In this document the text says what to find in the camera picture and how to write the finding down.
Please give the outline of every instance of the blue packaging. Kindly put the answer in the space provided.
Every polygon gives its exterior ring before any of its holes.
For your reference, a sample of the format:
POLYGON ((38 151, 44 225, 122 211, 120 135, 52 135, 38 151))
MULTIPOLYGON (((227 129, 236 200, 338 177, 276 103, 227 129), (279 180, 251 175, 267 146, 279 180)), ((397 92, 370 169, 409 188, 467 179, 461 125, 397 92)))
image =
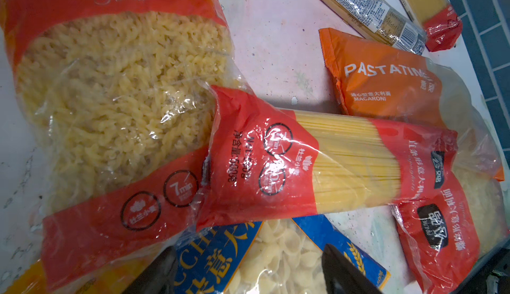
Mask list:
POLYGON ((390 273, 324 215, 214 227, 178 249, 176 294, 326 294, 321 254, 330 243, 378 288, 390 273))

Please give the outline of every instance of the white surface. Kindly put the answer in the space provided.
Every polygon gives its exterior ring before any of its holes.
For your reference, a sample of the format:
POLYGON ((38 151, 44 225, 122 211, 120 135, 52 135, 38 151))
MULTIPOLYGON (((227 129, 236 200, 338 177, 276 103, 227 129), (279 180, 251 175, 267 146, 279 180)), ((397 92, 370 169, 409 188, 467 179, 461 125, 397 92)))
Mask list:
MULTIPOLYGON (((386 0, 404 13, 399 0, 386 0)), ((253 90, 271 104, 337 113, 333 87, 324 67, 317 30, 349 27, 320 0, 220 0, 236 46, 236 64, 253 90)), ((473 105, 490 121, 462 38, 456 48, 425 54, 452 67, 466 82, 473 105)), ((16 105, 12 74, 0 54, 0 292, 38 256, 44 157, 35 148, 16 105)), ((385 293, 418 293, 405 263, 388 207, 329 218, 355 244, 386 267, 392 277, 385 293)))

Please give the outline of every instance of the black object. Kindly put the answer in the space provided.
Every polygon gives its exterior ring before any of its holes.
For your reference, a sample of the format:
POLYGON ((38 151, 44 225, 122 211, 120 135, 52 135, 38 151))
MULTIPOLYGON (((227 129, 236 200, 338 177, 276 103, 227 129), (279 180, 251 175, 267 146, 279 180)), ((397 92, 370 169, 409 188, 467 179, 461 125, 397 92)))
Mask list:
POLYGON ((175 248, 167 247, 122 294, 173 294, 178 263, 175 248))
POLYGON ((381 294, 336 247, 326 244, 322 253, 322 272, 328 294, 381 294))

